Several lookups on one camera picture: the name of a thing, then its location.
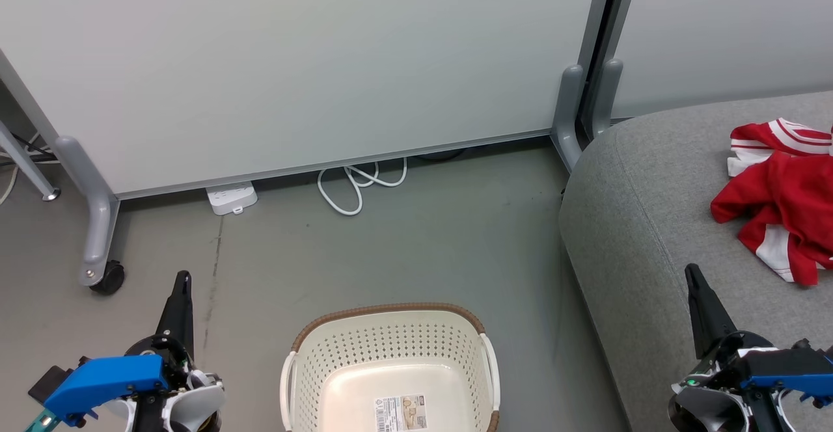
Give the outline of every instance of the gray sofa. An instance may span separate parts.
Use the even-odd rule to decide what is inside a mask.
[[[632,118],[604,132],[567,184],[560,227],[634,431],[675,430],[670,385],[696,363],[683,269],[698,263],[739,329],[789,347],[833,344],[833,275],[803,288],[775,275],[717,224],[735,126],[784,117],[828,130],[833,92],[715,103]],[[833,408],[787,397],[795,429],[833,430]]]

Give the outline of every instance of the white plastic basket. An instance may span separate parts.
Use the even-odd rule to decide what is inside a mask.
[[[500,375],[479,320],[451,304],[329,314],[280,373],[287,432],[494,432]]]

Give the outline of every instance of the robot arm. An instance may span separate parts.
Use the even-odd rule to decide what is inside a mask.
[[[833,348],[807,340],[777,349],[757,334],[738,331],[696,264],[685,268],[689,288],[694,370],[677,385],[669,418],[682,432],[795,432],[780,405],[795,390],[816,408],[833,402]]]
[[[191,275],[176,275],[157,333],[121,357],[81,358],[77,369],[54,366],[29,395],[44,413],[27,432],[48,432],[63,422],[83,427],[93,408],[127,420],[126,432],[216,432],[226,400],[221,379],[194,366]]]

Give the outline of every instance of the white cable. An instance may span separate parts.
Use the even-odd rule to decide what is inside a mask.
[[[35,133],[35,135],[32,136],[32,139],[29,139],[29,144],[35,144],[35,141],[37,141],[38,138],[40,138],[40,137],[41,137],[41,133]],[[51,148],[44,148],[44,151],[51,153]],[[36,150],[31,150],[30,151],[29,146],[24,147],[23,152],[25,152],[26,154],[29,154],[29,155],[39,154],[39,152],[36,151]],[[4,153],[4,152],[0,152],[0,157],[9,157],[9,155]],[[48,163],[60,163],[60,162],[58,162],[57,160],[48,160],[48,161],[45,161],[45,162],[36,162],[36,163],[43,163],[44,165],[48,165]],[[6,192],[3,193],[3,196],[0,196],[0,206],[2,206],[3,203],[6,202],[6,199],[8,198],[8,196],[12,194],[12,189],[14,188],[14,184],[18,180],[18,171],[20,171],[20,167],[15,165],[14,170],[12,171],[12,179],[8,181],[8,187],[6,187]]]
[[[367,188],[368,186],[373,185],[373,183],[378,183],[379,185],[387,186],[388,188],[393,188],[395,186],[401,185],[402,182],[405,181],[405,175],[407,175],[407,173],[408,173],[408,158],[405,157],[404,159],[402,159],[402,177],[399,177],[399,180],[396,180],[393,183],[389,183],[387,181],[379,180],[379,163],[378,162],[373,163],[373,168],[374,168],[375,171],[373,172],[372,175],[369,175],[369,174],[365,173],[364,171],[362,171],[360,169],[357,169],[356,167],[353,167],[352,165],[342,167],[342,169],[344,170],[344,173],[348,175],[348,180],[350,180],[350,185],[352,185],[353,189],[356,191],[356,197],[358,198],[358,201],[359,201],[359,204],[356,207],[356,209],[354,209],[352,211],[347,211],[347,210],[344,210],[342,208],[339,208],[335,203],[333,203],[333,200],[330,199],[330,196],[327,194],[327,192],[324,191],[324,186],[321,185],[321,177],[324,177],[324,172],[327,171],[328,169],[324,169],[324,170],[322,170],[321,172],[318,173],[318,191],[321,191],[321,196],[324,197],[324,200],[326,200],[327,203],[329,203],[330,206],[333,207],[333,209],[335,209],[337,212],[341,213],[342,215],[357,215],[358,213],[362,212],[362,206],[364,204],[364,201],[362,200],[362,190],[360,190],[360,189]],[[366,178],[367,181],[365,183],[358,183],[356,181],[356,178],[353,176],[353,172],[356,172],[357,174],[362,175],[362,177]]]

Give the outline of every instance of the basket handle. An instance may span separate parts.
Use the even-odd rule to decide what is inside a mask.
[[[492,411],[500,409],[500,372],[497,370],[497,356],[495,356],[495,348],[491,346],[491,341],[485,333],[481,333],[480,337],[485,346],[485,355],[489,360],[489,373],[491,375],[491,407]]]
[[[292,366],[295,364],[295,351],[289,352],[286,360],[283,361],[283,369],[280,370],[280,419],[283,420],[283,428],[286,432],[292,431],[292,421],[289,417],[289,376],[292,374]]]

